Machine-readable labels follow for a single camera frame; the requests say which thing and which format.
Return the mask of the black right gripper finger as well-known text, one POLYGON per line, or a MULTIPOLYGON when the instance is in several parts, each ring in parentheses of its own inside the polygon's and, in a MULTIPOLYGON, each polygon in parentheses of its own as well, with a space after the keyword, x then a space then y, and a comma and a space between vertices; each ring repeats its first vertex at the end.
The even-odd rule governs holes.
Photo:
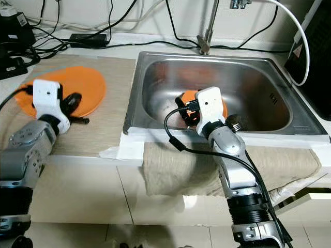
POLYGON ((175 98, 175 102, 177 104, 177 108, 179 109, 179 114, 184 123, 189 123, 189 114, 187 110, 187 103, 184 101, 183 96, 179 96, 175 98))

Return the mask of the orange plastic bowl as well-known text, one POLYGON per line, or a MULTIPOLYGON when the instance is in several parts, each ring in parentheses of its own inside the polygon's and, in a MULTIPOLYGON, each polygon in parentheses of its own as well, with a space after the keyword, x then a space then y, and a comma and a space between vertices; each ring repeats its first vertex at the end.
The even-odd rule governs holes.
MULTIPOLYGON (((180 96, 184 97, 185 102, 189 102, 189 101, 194 101, 196 93, 197 93, 197 90, 187 90, 184 93, 182 93, 180 96)), ((221 102, 222 102, 222 105, 223 105, 222 115, 225 118, 227 118, 227 116, 229 115, 229 110, 228 110, 227 104, 225 103, 224 100, 222 100, 221 102)))

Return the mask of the orange plastic plate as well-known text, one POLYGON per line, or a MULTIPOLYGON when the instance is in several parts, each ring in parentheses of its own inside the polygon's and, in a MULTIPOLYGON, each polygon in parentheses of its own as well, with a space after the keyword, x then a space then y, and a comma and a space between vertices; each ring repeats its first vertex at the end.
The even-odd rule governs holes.
POLYGON ((83 66, 52 69, 36 76, 38 80, 57 81, 63 87, 64 97, 81 94, 81 102, 73 111, 75 117, 86 117, 96 111, 106 97, 106 79, 100 71, 83 66))

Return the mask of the beige woven counter mat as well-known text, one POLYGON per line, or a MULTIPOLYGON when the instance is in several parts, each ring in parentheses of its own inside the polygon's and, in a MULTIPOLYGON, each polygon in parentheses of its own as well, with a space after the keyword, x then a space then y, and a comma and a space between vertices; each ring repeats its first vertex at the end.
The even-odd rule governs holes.
POLYGON ((24 80, 10 83, 8 92, 38 76, 58 69, 83 66, 97 69, 106 81, 106 96, 101 106, 90 113, 90 123, 74 123, 57 138, 52 155, 97 158, 100 152, 119 146, 126 109, 131 95, 136 60, 118 57, 59 55, 44 60, 24 80))

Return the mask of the beige hanging towel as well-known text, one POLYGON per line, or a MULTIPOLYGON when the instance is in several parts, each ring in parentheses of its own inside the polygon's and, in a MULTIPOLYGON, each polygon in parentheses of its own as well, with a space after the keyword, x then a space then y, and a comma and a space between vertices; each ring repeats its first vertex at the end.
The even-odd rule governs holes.
MULTIPOLYGON (((311 149, 248 146, 272 200, 293 194, 293 187, 316 175, 322 164, 311 149)), ((143 173, 148 195, 224 196, 213 156, 177 151, 166 143, 146 143, 143 173)))

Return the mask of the flat black power adapter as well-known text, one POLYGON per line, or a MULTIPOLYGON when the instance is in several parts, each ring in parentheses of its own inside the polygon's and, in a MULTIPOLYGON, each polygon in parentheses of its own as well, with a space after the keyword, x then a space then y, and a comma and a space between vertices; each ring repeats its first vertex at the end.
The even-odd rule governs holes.
POLYGON ((73 34, 66 41, 73 48, 99 48, 109 44, 107 35, 73 34))

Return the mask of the black power strip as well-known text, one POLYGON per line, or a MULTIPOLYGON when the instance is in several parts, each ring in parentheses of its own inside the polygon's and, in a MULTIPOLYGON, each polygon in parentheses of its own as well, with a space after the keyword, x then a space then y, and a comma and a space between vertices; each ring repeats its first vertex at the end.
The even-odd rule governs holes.
POLYGON ((0 58, 0 80, 28 73, 29 64, 24 56, 2 56, 0 58))

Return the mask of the steel sink faucet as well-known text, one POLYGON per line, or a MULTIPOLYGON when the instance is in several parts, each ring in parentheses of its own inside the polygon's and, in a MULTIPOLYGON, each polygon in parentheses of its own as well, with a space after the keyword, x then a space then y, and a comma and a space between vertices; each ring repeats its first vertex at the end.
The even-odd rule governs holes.
POLYGON ((198 35, 197 36, 197 42, 199 43, 199 54, 200 55, 208 55, 211 47, 212 47, 212 35, 213 35, 213 28, 215 23, 215 18, 217 16, 217 10, 220 0, 214 0, 212 10, 209 17, 209 23, 208 27, 205 31, 205 34, 203 36, 198 35))

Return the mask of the stainless steel sink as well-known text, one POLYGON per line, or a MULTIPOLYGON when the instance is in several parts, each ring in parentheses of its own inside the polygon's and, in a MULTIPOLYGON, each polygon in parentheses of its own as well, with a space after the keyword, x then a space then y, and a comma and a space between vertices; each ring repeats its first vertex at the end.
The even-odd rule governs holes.
POLYGON ((123 133, 161 129, 177 97, 213 86, 245 134, 326 134, 273 60, 163 52, 139 54, 123 133))

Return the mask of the black charger with white labels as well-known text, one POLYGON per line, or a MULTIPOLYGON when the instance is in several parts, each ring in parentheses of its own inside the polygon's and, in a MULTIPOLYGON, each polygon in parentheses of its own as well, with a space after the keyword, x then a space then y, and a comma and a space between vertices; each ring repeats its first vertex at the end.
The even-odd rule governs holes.
POLYGON ((25 50, 36 42, 32 26, 24 12, 19 12, 12 6, 1 6, 0 28, 0 41, 7 51, 25 50))

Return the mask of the black appliance with warning label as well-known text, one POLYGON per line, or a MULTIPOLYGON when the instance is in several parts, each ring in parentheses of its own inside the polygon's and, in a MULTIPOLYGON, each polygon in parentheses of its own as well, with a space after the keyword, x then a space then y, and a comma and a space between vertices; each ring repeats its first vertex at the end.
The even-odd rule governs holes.
POLYGON ((331 121, 331 0, 321 0, 303 28, 311 59, 305 85, 298 89, 319 117, 331 121))

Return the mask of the chrome wall tap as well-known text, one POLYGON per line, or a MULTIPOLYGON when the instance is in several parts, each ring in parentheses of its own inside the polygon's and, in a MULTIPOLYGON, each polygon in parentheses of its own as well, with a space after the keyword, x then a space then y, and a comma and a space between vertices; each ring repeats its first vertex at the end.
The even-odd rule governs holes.
POLYGON ((246 9, 246 5, 251 4, 252 0, 230 0, 230 9, 246 9))

